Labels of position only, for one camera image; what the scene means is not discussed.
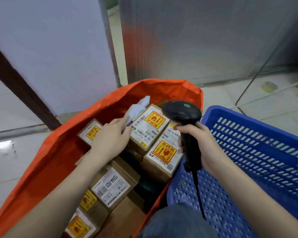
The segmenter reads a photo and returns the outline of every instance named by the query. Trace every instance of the left hand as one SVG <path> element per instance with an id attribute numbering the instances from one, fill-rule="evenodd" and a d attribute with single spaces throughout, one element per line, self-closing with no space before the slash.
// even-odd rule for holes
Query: left hand
<path id="1" fill-rule="evenodd" d="M 126 147 L 130 138 L 131 127 L 126 127 L 122 132 L 128 119 L 129 116 L 127 115 L 105 124 L 93 139 L 93 144 L 91 145 L 92 155 L 90 156 L 97 159 L 101 158 L 104 164 L 106 164 L 119 155 Z"/>

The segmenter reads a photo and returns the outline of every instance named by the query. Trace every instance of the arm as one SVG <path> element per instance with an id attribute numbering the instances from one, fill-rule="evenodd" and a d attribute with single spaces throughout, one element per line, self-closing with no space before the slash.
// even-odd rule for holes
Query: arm
<path id="1" fill-rule="evenodd" d="M 4 238 L 59 238 L 94 176 L 127 145 L 131 128 L 127 127 L 121 133 L 127 120 L 128 116 L 105 124 L 96 133 L 89 155 L 48 196 L 11 228 Z"/>
<path id="2" fill-rule="evenodd" d="M 176 129 L 198 140 L 204 168 L 223 186 L 259 237 L 298 237 L 298 220 L 227 157 L 206 126 L 197 123 Z"/>

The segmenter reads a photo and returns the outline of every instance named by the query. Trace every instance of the dark wooden door frame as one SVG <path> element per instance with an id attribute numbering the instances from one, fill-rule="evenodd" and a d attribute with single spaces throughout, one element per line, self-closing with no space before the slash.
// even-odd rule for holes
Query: dark wooden door frame
<path id="1" fill-rule="evenodd" d="M 51 130 L 60 122 L 0 51 L 0 80 Z"/>

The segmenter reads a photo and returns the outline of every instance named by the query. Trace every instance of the denim jeans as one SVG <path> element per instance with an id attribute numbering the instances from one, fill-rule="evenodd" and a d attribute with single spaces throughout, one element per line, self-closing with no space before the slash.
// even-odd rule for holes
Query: denim jeans
<path id="1" fill-rule="evenodd" d="M 157 211 L 137 236 L 154 237 L 218 238 L 201 212 L 185 204 L 174 204 Z"/>

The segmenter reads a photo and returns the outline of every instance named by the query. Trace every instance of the black handheld scanner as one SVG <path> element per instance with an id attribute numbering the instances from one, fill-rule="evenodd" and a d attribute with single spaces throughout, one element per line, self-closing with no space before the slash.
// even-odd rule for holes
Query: black handheld scanner
<path id="1" fill-rule="evenodd" d="M 167 102 L 162 112 L 168 119 L 180 125 L 195 125 L 202 117 L 202 112 L 197 106 L 183 100 Z M 186 159 L 185 170 L 190 172 L 202 169 L 201 152 L 196 138 L 191 134 L 181 133 L 181 141 Z"/>

